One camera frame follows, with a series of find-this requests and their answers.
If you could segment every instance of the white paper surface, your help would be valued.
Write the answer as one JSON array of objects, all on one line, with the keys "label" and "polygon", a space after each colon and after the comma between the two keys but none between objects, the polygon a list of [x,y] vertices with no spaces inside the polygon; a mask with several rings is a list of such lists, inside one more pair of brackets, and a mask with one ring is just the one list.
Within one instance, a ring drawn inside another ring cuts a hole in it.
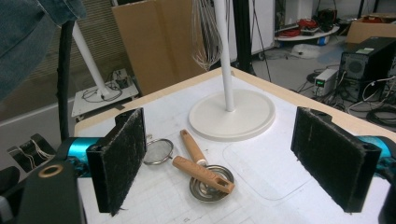
[{"label": "white paper surface", "polygon": [[[190,109],[207,95],[222,91],[214,77],[144,105],[146,133],[167,138],[173,155],[189,158],[180,137],[187,129],[209,164],[227,167],[235,179],[233,192],[216,203],[202,203],[189,189],[190,177],[173,167],[142,164],[117,215],[98,212],[92,180],[78,185],[88,223],[377,223],[389,183],[375,177],[362,213],[346,214],[297,161],[290,150],[296,106],[233,77],[234,89],[260,92],[273,100],[276,120],[263,134],[246,141],[206,140],[188,123]],[[78,136],[105,136],[114,118],[87,128]]]}]

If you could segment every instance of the floor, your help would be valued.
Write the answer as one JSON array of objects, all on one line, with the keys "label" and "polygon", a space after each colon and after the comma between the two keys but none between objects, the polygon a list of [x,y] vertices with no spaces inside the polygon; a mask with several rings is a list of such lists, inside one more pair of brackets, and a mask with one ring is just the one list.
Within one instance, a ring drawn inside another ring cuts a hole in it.
[{"label": "floor", "polygon": [[[329,66],[336,69],[341,53],[346,47],[344,40],[344,36],[332,36],[326,46],[318,47],[319,56],[314,59],[290,55],[293,46],[302,43],[284,43],[281,48],[268,49],[265,53],[266,61],[255,57],[253,68],[257,77],[271,80],[276,85],[300,91],[300,94],[312,97],[312,88],[309,88],[312,84],[306,83],[306,77]],[[316,43],[304,43],[316,47]],[[73,100],[70,100],[69,113],[71,113],[72,106]],[[2,121],[0,123],[0,158],[7,158],[7,149],[27,142],[35,133],[43,136],[56,149],[61,144],[57,113],[57,105],[49,105],[30,114]],[[69,120],[70,136],[73,136],[75,124],[74,119]],[[8,162],[0,160],[0,169],[11,165],[7,164]]]}]

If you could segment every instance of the metal rod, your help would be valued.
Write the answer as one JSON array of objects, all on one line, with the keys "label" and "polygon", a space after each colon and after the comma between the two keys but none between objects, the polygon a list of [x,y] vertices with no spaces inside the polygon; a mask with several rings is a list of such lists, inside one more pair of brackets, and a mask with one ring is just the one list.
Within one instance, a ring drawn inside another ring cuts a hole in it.
[{"label": "metal rod", "polygon": [[221,71],[224,85],[224,95],[226,110],[228,112],[234,111],[233,104],[233,84],[231,77],[231,63],[230,63],[230,51],[228,47],[228,35],[227,35],[227,22],[225,16],[225,1],[217,0],[215,2],[216,21],[218,24],[218,30],[221,37],[223,46],[223,52],[221,53]]}]

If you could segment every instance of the electronic device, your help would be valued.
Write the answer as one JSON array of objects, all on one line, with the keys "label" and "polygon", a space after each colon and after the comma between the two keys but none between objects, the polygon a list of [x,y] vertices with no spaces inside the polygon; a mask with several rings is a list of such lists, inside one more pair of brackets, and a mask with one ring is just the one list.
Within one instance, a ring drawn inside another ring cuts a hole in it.
[{"label": "electronic device", "polygon": [[337,70],[326,69],[315,77],[314,94],[316,96],[324,96],[333,91],[336,87]]},{"label": "electronic device", "polygon": [[379,100],[396,51],[396,38],[372,36],[341,56],[338,79],[346,100]]}]

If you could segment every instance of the round metal base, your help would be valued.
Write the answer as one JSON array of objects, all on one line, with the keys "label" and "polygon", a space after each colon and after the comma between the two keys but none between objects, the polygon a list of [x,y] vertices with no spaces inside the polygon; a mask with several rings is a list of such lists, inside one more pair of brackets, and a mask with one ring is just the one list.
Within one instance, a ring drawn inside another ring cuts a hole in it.
[{"label": "round metal base", "polygon": [[265,132],[275,119],[274,103],[256,91],[234,90],[234,111],[226,111],[224,92],[198,102],[190,112],[192,128],[202,137],[242,141]]}]

